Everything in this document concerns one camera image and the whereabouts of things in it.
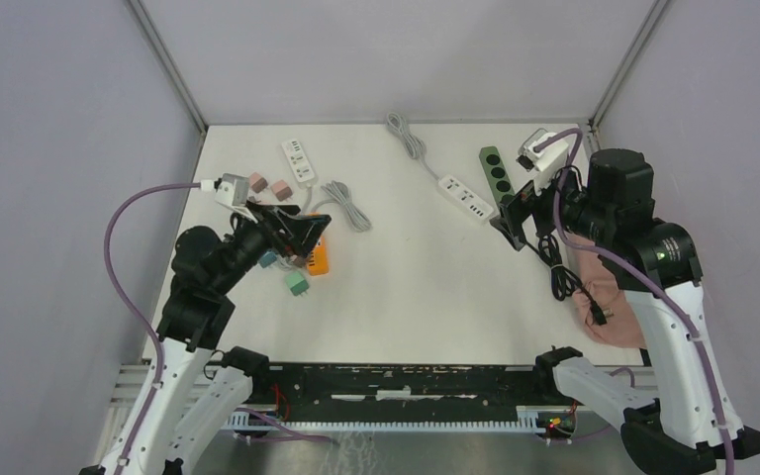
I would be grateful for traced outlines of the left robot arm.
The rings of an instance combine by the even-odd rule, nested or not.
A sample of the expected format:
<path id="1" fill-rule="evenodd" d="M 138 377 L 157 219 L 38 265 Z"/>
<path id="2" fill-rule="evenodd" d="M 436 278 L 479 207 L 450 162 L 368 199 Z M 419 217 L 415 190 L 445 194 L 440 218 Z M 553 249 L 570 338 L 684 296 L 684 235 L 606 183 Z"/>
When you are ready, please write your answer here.
<path id="1" fill-rule="evenodd" d="M 169 297 L 153 331 L 155 359 L 118 440 L 83 473 L 187 474 L 239 406 L 269 395 L 268 357 L 236 346 L 205 394 L 186 405 L 236 309 L 230 291 L 268 251 L 308 257 L 331 221 L 294 205 L 249 202 L 231 214 L 229 234 L 196 226 L 177 238 Z"/>

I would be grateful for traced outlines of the orange power strip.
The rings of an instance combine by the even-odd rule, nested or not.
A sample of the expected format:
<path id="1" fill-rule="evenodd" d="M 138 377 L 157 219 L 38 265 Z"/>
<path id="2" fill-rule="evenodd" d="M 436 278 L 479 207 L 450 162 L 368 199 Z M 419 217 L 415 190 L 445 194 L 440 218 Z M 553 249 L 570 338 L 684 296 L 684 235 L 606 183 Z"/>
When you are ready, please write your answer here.
<path id="1" fill-rule="evenodd" d="M 325 235 L 321 235 L 306 260 L 306 270 L 310 276 L 322 276 L 330 272 L 328 248 Z"/>

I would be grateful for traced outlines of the black mounting base plate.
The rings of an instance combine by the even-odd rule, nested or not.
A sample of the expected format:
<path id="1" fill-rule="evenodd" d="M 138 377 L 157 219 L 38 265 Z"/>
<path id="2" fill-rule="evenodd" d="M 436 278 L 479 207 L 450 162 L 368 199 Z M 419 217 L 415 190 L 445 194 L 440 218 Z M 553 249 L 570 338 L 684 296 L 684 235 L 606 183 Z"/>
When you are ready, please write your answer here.
<path id="1" fill-rule="evenodd" d="M 249 403 L 289 423 L 511 422 L 519 408 L 570 409 L 527 365 L 276 362 Z"/>

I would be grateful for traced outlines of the teal USB adapter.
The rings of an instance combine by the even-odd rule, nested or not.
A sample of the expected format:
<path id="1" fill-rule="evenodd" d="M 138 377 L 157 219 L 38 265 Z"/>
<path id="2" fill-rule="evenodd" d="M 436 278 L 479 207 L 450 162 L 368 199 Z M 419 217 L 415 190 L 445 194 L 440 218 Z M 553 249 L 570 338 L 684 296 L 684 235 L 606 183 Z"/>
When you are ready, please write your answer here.
<path id="1" fill-rule="evenodd" d="M 274 265 L 277 261 L 278 261 L 278 255 L 272 250 L 267 250 L 258 259 L 258 265 L 261 268 L 268 268 Z"/>

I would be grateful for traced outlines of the white power strip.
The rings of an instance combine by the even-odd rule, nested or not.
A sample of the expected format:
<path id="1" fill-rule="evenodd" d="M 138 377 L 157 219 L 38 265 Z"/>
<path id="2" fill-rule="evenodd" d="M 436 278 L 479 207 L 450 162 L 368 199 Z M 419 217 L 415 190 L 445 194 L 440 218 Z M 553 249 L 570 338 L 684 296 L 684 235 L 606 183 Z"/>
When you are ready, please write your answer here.
<path id="1" fill-rule="evenodd" d="M 476 223 L 485 224 L 494 215 L 494 208 L 489 203 L 453 175 L 440 177 L 436 187 L 445 199 Z"/>
<path id="2" fill-rule="evenodd" d="M 298 140 L 291 139 L 281 144 L 291 172 L 300 188 L 309 189 L 318 181 L 318 175 Z"/>

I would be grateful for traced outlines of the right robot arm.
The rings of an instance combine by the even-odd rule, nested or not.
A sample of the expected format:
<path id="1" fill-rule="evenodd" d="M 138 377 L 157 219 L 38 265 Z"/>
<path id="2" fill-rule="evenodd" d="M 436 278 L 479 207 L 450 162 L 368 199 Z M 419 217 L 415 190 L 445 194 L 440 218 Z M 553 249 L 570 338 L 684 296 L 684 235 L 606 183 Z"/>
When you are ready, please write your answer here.
<path id="1" fill-rule="evenodd" d="M 637 151 L 595 152 L 581 177 L 563 153 L 526 151 L 531 173 L 505 195 L 493 220 L 515 248 L 533 219 L 543 233 L 573 235 L 595 254 L 630 305 L 652 362 L 657 390 L 634 389 L 572 347 L 535 361 L 534 396 L 545 404 L 571 398 L 614 427 L 632 462 L 646 474 L 704 474 L 760 454 L 760 430 L 734 410 L 713 366 L 704 314 L 703 269 L 681 226 L 654 214 L 654 171 Z"/>

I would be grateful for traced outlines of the pink cloth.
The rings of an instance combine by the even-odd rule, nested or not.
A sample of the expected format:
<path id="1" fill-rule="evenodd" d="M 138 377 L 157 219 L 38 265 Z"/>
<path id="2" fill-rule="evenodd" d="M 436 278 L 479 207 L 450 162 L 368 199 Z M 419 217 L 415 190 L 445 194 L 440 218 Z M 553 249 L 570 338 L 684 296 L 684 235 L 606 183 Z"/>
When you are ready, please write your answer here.
<path id="1" fill-rule="evenodd" d="M 606 319 L 603 325 L 597 323 L 589 298 L 577 291 L 572 299 L 576 305 L 578 322 L 585 333 L 598 343 L 620 348 L 646 349 L 645 338 L 630 304 L 614 275 L 603 266 L 599 257 L 592 252 L 571 249 L 570 264 Z"/>

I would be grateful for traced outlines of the green power strip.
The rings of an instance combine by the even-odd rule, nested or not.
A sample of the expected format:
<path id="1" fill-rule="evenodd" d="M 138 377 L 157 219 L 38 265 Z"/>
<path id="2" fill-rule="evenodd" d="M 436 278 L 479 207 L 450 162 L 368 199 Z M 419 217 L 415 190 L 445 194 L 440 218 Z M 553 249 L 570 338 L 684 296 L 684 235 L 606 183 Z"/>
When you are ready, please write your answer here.
<path id="1" fill-rule="evenodd" d="M 496 204 L 510 201 L 515 191 L 498 149 L 492 145 L 482 147 L 479 159 Z"/>

